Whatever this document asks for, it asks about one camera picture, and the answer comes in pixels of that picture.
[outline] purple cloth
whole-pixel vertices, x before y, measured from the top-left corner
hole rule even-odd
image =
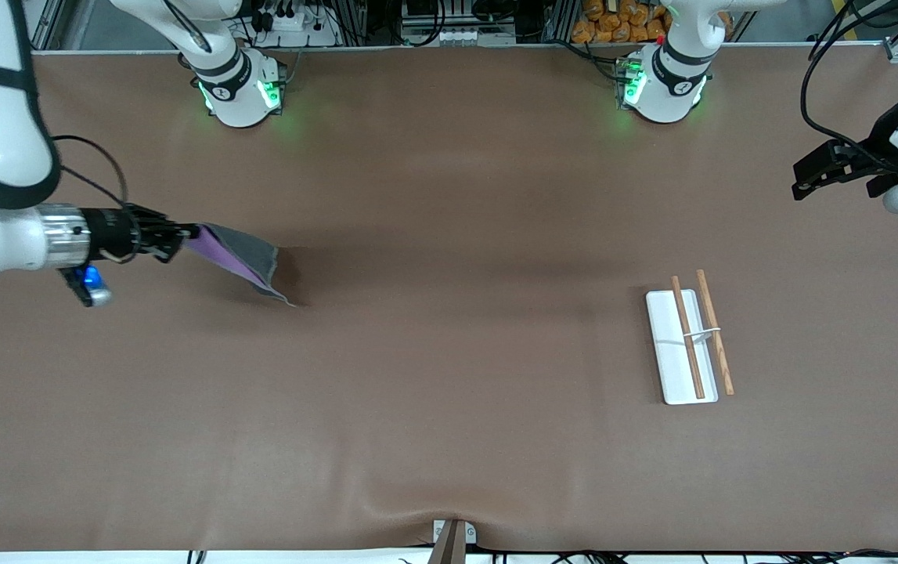
[[[201,233],[195,239],[188,239],[184,245],[192,251],[205,257],[209,262],[223,268],[233,274],[244,278],[255,286],[265,290],[271,290],[271,284],[265,282],[255,271],[233,256],[227,247],[205,226],[200,226]]]

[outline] white tray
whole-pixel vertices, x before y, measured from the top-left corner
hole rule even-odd
[[[689,318],[689,329],[693,332],[703,329],[699,304],[693,290],[682,290],[685,313]],[[709,347],[705,340],[691,337],[695,343],[696,360],[699,361],[699,375],[706,397],[696,397],[689,371],[689,358],[685,353],[685,339],[682,325],[678,321],[675,294],[670,290],[647,292],[647,314],[650,317],[650,333],[654,337],[657,351],[657,369],[661,375],[661,389],[664,401],[670,406],[682,403],[711,403],[717,401],[716,381],[713,379],[713,363],[709,357]]]

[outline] wooden chopstick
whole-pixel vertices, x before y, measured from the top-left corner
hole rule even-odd
[[[702,389],[702,378],[699,376],[699,360],[696,360],[696,347],[692,343],[692,332],[689,329],[689,316],[685,312],[685,298],[682,297],[682,285],[677,276],[671,277],[671,290],[675,294],[675,305],[678,306],[678,321],[682,324],[682,338],[685,341],[685,354],[689,357],[689,371],[692,372],[692,388],[695,389],[696,399],[703,400],[706,393]]]
[[[713,311],[713,299],[709,296],[709,286],[706,285],[706,272],[702,269],[696,271],[699,279],[699,296],[702,298],[702,308],[706,313],[706,321],[710,327],[719,327],[716,322],[716,312]],[[716,363],[720,367],[720,375],[723,376],[723,388],[728,396],[734,395],[734,381],[730,379],[730,368],[727,367],[727,353],[723,351],[723,338],[720,331],[713,332],[713,347],[716,349]]]

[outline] blue light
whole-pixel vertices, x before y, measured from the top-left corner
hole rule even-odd
[[[90,290],[104,287],[104,280],[101,279],[101,272],[98,272],[97,267],[94,265],[88,265],[87,268],[84,268],[83,285]]]

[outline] brown tablecloth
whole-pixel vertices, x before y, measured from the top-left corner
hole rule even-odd
[[[792,202],[806,48],[724,49],[677,125],[560,49],[308,54],[246,131],[172,56],[36,62],[52,133],[140,204],[294,248],[312,306],[187,254],[100,265],[97,310],[0,275],[0,550],[410,545],[446,516],[498,549],[898,549],[898,215],[861,183]],[[836,47],[811,97],[863,136],[898,67]],[[667,407],[643,297],[696,268],[738,395]]]

